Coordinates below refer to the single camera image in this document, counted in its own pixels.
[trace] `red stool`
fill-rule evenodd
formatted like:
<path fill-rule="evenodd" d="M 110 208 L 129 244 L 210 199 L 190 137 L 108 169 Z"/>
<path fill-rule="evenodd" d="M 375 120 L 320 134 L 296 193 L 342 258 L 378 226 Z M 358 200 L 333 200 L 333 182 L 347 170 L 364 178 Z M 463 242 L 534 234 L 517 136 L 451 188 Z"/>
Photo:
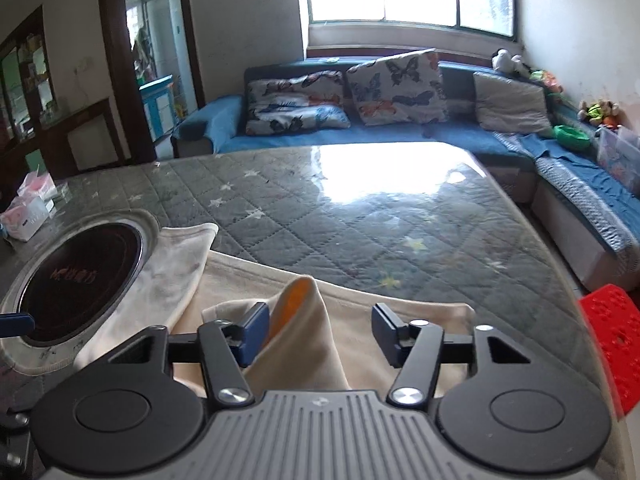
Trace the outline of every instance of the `red stool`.
<path fill-rule="evenodd" d="M 640 312 L 615 285 L 592 292 L 580 305 L 607 360 L 626 415 L 640 402 Z"/>

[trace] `round black cooktop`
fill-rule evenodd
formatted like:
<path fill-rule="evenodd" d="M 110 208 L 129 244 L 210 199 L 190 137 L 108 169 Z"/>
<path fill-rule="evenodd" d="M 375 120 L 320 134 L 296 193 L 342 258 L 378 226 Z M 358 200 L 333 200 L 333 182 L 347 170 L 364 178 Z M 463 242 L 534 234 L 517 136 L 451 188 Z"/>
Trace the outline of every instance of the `round black cooktop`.
<path fill-rule="evenodd" d="M 52 346 L 98 319 L 129 282 L 142 254 L 138 231 L 102 224 L 69 238 L 38 267 L 18 310 L 31 314 L 35 330 L 23 339 Z"/>

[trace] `pillow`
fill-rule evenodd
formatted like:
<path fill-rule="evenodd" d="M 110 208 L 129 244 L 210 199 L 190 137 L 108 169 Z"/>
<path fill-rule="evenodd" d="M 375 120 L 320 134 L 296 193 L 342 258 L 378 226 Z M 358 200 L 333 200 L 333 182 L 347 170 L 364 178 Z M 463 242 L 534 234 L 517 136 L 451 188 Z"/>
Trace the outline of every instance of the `pillow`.
<path fill-rule="evenodd" d="M 542 134 L 552 129 L 542 87 L 497 75 L 475 72 L 476 117 L 492 132 Z"/>
<path fill-rule="evenodd" d="M 347 80 L 362 122 L 368 126 L 448 119 L 434 49 L 354 66 L 347 70 Z"/>
<path fill-rule="evenodd" d="M 342 109 L 341 72 L 317 72 L 294 79 L 260 79 L 248 85 L 246 134 L 297 133 L 317 128 L 349 128 Z"/>

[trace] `sofa armrest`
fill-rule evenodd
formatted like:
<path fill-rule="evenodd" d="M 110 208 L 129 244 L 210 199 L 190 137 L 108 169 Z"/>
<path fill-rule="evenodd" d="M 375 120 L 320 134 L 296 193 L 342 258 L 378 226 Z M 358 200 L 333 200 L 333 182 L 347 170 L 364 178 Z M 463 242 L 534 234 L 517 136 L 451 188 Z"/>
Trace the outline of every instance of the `sofa armrest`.
<path fill-rule="evenodd" d="M 210 102 L 205 107 L 189 115 L 174 131 L 178 140 L 200 140 L 207 137 L 211 141 L 213 153 L 236 136 L 243 108 L 241 95 L 228 95 Z"/>

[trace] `dark brown door frame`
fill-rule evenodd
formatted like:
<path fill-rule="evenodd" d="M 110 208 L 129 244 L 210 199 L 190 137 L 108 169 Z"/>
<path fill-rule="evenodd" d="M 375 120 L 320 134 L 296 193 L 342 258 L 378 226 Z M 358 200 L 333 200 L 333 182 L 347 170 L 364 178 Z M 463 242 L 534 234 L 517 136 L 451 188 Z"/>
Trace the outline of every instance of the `dark brown door frame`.
<path fill-rule="evenodd" d="M 184 34 L 187 42 L 191 78 L 198 107 L 204 106 L 202 77 L 195 47 L 193 22 L 191 21 L 190 0 L 180 0 Z M 133 70 L 133 55 L 127 30 L 127 6 L 125 0 L 98 0 L 102 38 L 111 76 L 113 94 L 120 114 L 122 128 L 129 145 L 131 158 L 135 164 L 156 160 L 156 150 L 146 124 L 145 110 Z"/>

